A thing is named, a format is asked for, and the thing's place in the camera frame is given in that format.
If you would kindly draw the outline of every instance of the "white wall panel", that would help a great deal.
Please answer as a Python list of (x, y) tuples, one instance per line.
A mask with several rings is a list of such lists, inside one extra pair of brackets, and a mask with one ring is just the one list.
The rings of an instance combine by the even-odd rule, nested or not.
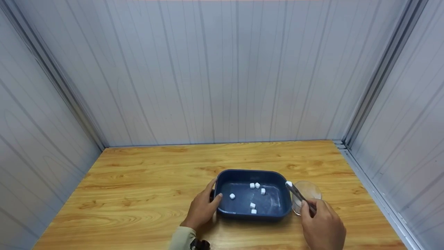
[(115, 146), (341, 138), (405, 2), (19, 5)]
[(426, 249), (444, 246), (443, 26), (429, 0), (352, 146)]
[(0, 249), (31, 249), (100, 154), (0, 11)]

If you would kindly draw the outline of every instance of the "glass petri dish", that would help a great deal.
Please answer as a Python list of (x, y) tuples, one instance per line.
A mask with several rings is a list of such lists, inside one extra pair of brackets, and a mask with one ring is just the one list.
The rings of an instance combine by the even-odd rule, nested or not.
[[(322, 199), (321, 190), (312, 182), (298, 181), (294, 186), (301, 192), (305, 199)], [(302, 202), (294, 195), (291, 195), (292, 209), (296, 215), (301, 215)]]

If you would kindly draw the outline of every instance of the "wood grain surface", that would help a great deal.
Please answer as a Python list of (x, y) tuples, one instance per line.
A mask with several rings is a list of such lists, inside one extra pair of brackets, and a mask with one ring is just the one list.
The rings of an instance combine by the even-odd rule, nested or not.
[[(332, 141), (108, 148), (35, 249), (167, 249), (194, 196), (224, 169), (314, 182), (344, 221), (345, 249), (405, 249)], [(293, 213), (279, 223), (213, 221), (198, 234), (214, 250), (308, 249)]]

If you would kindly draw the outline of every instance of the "metal tongs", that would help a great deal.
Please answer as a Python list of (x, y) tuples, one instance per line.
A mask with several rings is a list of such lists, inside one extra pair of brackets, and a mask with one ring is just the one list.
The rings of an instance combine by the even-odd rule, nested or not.
[(292, 183), (291, 185), (289, 184), (289, 181), (285, 183), (285, 186), (296, 196), (296, 198), (298, 198), (300, 201), (305, 201), (308, 204), (311, 217), (314, 217), (316, 215), (316, 206), (308, 202), (307, 199), (305, 199), (301, 192), (299, 192), (299, 190)]

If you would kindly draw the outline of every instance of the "wrist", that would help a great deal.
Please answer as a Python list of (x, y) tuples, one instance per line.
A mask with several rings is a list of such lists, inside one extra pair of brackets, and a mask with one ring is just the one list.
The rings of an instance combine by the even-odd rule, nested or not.
[(180, 223), (179, 226), (185, 226), (185, 227), (189, 227), (191, 229), (193, 229), (194, 231), (197, 231), (198, 225), (193, 222), (192, 220), (190, 220), (189, 218), (185, 218), (185, 220)]

